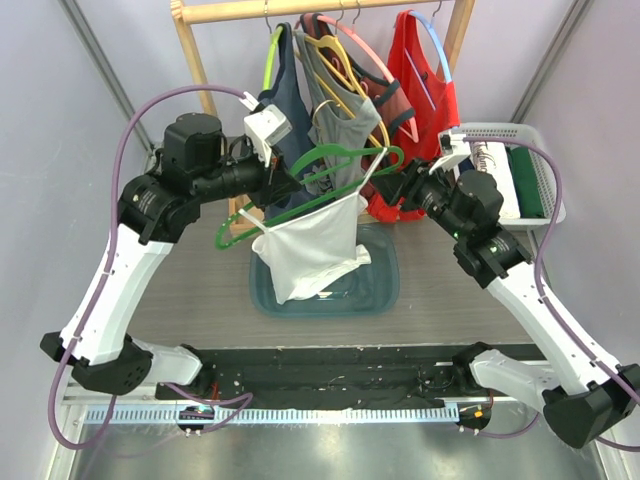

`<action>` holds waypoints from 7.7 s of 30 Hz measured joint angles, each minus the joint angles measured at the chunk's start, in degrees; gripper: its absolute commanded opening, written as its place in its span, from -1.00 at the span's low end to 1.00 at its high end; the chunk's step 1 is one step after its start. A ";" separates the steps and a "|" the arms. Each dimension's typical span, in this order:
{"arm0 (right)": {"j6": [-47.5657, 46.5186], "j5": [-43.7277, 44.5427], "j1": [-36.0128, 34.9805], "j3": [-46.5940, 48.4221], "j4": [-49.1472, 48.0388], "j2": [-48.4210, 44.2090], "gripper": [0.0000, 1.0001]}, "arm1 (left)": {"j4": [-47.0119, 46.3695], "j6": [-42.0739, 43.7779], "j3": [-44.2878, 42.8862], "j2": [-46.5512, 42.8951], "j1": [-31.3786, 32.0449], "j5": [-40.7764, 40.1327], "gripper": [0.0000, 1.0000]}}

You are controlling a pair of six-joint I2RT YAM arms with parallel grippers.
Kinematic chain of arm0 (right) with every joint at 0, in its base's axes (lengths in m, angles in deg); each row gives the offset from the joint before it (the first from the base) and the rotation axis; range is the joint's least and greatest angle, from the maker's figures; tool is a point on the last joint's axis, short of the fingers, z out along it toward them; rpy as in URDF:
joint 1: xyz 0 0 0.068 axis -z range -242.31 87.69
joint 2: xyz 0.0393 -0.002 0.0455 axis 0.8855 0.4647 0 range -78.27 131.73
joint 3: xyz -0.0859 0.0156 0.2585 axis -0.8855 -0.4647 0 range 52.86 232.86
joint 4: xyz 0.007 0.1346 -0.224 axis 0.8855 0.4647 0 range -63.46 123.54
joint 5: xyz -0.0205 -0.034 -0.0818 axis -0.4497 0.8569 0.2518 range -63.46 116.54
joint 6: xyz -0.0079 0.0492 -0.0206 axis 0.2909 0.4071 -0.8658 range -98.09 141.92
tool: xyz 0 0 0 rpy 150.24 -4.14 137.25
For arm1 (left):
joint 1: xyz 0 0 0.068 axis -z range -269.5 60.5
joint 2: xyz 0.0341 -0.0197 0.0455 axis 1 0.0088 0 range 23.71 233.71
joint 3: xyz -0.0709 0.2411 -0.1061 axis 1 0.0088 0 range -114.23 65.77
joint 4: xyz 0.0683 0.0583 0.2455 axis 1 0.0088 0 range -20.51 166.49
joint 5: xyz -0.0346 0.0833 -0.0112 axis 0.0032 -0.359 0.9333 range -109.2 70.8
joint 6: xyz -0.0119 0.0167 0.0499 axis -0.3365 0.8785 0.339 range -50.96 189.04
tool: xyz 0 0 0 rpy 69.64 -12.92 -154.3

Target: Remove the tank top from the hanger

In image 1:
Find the white tank top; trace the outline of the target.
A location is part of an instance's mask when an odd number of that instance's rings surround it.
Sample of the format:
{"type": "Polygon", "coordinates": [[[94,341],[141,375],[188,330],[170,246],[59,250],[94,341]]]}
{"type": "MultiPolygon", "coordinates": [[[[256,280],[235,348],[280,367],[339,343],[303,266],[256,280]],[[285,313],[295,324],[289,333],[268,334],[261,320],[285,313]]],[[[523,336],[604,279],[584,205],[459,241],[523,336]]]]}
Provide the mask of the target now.
{"type": "Polygon", "coordinates": [[[246,210],[240,211],[262,231],[252,251],[270,269],[278,304],[310,299],[371,262],[366,247],[357,243],[358,217],[367,206],[360,191],[387,152],[384,148],[377,154],[351,193],[311,213],[268,227],[246,210]]]}

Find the navy blue tank top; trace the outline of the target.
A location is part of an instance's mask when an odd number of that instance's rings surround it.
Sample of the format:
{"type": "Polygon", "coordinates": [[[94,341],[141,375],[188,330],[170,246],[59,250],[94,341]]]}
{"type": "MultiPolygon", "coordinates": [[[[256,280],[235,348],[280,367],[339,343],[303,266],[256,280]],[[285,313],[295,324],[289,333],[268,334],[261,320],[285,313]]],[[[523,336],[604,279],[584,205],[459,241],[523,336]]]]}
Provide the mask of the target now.
{"type": "Polygon", "coordinates": [[[284,163],[291,168],[315,145],[309,137],[311,117],[301,98],[296,72],[292,29],[289,23],[280,23],[278,39],[279,66],[270,89],[263,90],[258,100],[265,105],[274,104],[288,119],[291,131],[277,143],[284,163]]]}

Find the dark green hanger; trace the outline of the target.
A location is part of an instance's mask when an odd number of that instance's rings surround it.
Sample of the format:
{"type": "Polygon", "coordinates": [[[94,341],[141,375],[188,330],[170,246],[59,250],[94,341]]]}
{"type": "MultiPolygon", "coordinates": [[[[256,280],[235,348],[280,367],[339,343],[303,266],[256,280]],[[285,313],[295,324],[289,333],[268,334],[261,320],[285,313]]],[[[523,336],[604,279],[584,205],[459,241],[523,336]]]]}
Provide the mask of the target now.
{"type": "MultiPolygon", "coordinates": [[[[397,157],[396,162],[391,163],[389,166],[385,167],[382,170],[374,168],[374,177],[384,176],[395,172],[401,166],[405,158],[404,151],[395,145],[349,150],[339,144],[324,144],[318,147],[314,147],[313,149],[302,155],[295,162],[292,168],[287,171],[287,174],[293,180],[294,186],[302,189],[303,187],[306,187],[307,185],[316,182],[319,179],[328,177],[330,174],[337,173],[340,170],[351,167],[353,164],[359,166],[360,162],[357,160],[358,157],[381,156],[382,158],[385,158],[389,155],[395,155],[397,157]],[[341,159],[341,162],[333,167],[326,167],[320,171],[317,171],[316,173],[306,176],[302,175],[303,171],[314,162],[320,159],[326,160],[330,156],[338,157],[339,159],[341,159]]],[[[360,177],[358,180],[351,181],[343,187],[334,188],[333,190],[328,191],[323,195],[314,198],[313,200],[309,200],[300,206],[297,206],[278,216],[275,216],[274,218],[268,220],[266,222],[266,225],[279,225],[285,221],[290,220],[292,217],[307,213],[311,208],[322,205],[329,200],[333,200],[339,196],[342,196],[343,194],[349,193],[353,191],[357,186],[361,186],[362,184],[366,183],[367,180],[365,180],[363,177],[360,177]]],[[[264,210],[267,206],[265,202],[259,203],[258,197],[255,194],[246,194],[246,196],[250,198],[250,201],[242,205],[236,213],[230,214],[218,229],[215,237],[215,246],[217,249],[226,250],[258,233],[258,228],[254,226],[238,235],[233,235],[229,240],[227,240],[227,236],[229,235],[232,224],[236,220],[238,220],[244,213],[249,213],[253,208],[264,210]]]]}

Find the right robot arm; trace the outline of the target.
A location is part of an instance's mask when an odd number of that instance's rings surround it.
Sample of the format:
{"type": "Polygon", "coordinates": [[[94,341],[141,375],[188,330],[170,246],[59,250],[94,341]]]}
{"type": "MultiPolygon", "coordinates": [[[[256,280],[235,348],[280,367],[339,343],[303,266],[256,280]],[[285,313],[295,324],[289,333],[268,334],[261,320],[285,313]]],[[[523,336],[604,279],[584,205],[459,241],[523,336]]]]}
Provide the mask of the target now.
{"type": "Polygon", "coordinates": [[[415,160],[371,182],[388,204],[424,210],[454,239],[458,265],[509,310],[552,367],[545,372],[478,342],[453,358],[457,391],[510,396],[576,449],[632,413],[638,365],[623,366],[600,349],[545,285],[530,252],[499,222],[503,197],[490,174],[468,170],[450,184],[415,160]]]}

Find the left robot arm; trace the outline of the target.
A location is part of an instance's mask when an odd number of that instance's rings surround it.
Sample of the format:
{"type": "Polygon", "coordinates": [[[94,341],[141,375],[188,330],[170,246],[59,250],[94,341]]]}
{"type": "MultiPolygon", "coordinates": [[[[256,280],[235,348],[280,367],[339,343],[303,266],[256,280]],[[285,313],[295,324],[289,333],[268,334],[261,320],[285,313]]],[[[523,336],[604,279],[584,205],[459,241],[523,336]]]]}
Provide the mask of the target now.
{"type": "Polygon", "coordinates": [[[201,352],[136,340],[128,326],[150,279],[203,204],[248,195],[264,207],[299,190],[277,146],[292,130],[286,116],[269,106],[246,116],[244,129],[230,143],[217,117],[183,114],[165,129],[159,169],[119,190],[115,229],[89,291],[67,326],[40,343],[85,389],[121,396],[154,383],[176,384],[193,399],[210,393],[213,367],[201,352]]]}

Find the lime green hanger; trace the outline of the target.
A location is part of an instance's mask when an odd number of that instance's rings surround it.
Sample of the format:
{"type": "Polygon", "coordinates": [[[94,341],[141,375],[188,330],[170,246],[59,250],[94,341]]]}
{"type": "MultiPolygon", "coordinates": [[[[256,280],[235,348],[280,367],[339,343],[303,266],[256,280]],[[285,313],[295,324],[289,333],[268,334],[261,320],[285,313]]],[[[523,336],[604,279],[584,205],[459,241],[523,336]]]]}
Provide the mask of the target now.
{"type": "Polygon", "coordinates": [[[263,72],[262,89],[268,90],[272,87],[276,77],[276,62],[279,55],[279,42],[286,31],[284,23],[280,23],[270,35],[270,42],[263,72]]]}

